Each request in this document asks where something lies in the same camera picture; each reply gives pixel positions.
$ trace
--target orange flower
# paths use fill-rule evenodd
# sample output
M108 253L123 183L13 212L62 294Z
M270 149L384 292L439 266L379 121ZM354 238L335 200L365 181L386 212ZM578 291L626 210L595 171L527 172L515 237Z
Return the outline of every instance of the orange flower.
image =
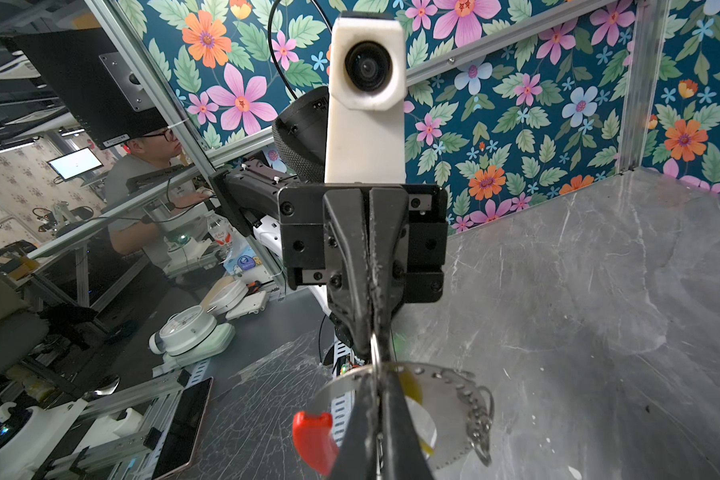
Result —
M683 80L678 85L677 90L680 92L680 96L683 98L691 98L699 91L699 84L692 80Z
M230 12L232 12L238 20L243 20L251 14L251 4L246 2L246 0L230 0Z
M501 185L507 183L503 168L491 165L486 171L478 170L474 178L469 181L469 194L477 200L491 198L501 191Z
M212 22L208 12L200 10L184 18L189 28L182 29L183 40L191 44L187 51L195 60L202 58L202 64L208 68L215 68L216 63L224 65L229 60L226 54L232 51L232 41L223 37L226 27L220 20Z
M683 161L688 162L704 153L706 145L702 142L710 138L706 130L699 130L699 127L701 124L696 120L689 120L688 125L685 120L678 120L674 128L666 131L664 146L672 150L672 158L679 160L682 157Z
M579 188L589 187L593 182L595 182L595 178L592 178L592 175L587 175L583 180L581 175L577 175L570 179L570 185L566 184L563 185L563 188L560 188L560 195L569 194Z

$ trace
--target screw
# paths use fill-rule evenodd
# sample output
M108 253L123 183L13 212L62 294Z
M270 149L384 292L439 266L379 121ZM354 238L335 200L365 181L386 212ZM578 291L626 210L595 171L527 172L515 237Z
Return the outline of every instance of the screw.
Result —
M283 215L293 215L293 204L291 204L291 202L282 202L280 211Z

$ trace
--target gray t-shirt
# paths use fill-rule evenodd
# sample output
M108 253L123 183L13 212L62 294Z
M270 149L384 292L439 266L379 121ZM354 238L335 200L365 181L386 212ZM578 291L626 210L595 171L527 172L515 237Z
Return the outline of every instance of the gray t-shirt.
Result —
M126 182L129 178L149 174L158 170L160 169L138 157L125 155L115 163L104 179L106 202L115 204L128 197L129 194ZM191 194L194 191L195 188L192 186L192 181L188 181L175 187L171 187L168 192L168 197L171 200L174 200L175 198ZM140 219L145 214L146 212L141 208L130 210L128 213L123 214L123 216L128 217L127 219L120 218L109 224L109 231L121 231L129 226L138 224L139 220L130 219ZM161 268L170 262L170 258L168 257L168 245L166 245L163 241L162 236L151 244L144 245L144 253L146 253L150 260L152 260L153 264Z

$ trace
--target metal plate with holes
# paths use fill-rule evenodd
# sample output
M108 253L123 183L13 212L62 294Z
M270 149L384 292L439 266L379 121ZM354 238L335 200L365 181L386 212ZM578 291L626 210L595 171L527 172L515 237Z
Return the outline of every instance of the metal plate with holes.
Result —
M104 64L107 72L110 72L112 79L123 92L131 108L135 111L143 111L155 106L152 99L144 91L134 72L130 70L128 64L123 60L123 55L119 52L104 53L99 55L99 60Z
M483 464L490 464L488 434L493 422L494 405L487 388L478 387L469 380L467 377L472 377L471 374L440 366L390 362L384 367L397 370L406 392L411 387L421 390L420 403L437 429L434 454L427 459L431 468L449 466L471 449L475 450ZM354 391L363 377L369 375L371 366L364 366L332 380L312 398L307 412L313 415L329 412L334 398Z

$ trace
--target man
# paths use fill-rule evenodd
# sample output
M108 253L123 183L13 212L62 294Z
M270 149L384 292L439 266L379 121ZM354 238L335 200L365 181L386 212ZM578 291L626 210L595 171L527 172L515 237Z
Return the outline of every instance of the man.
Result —
M106 201L110 204L128 197L126 182L129 178L168 168L170 160L181 153L181 144L169 128L128 140L126 145L130 154L118 160L104 180ZM168 197L176 206L174 214L179 214L186 207L208 198L205 194L195 192L191 181L175 187L171 185ZM131 219L141 218L144 212L138 209L124 216ZM118 219L109 225L109 231L112 247L117 253L127 255L144 249L154 264L163 266L168 263L167 247L158 224Z

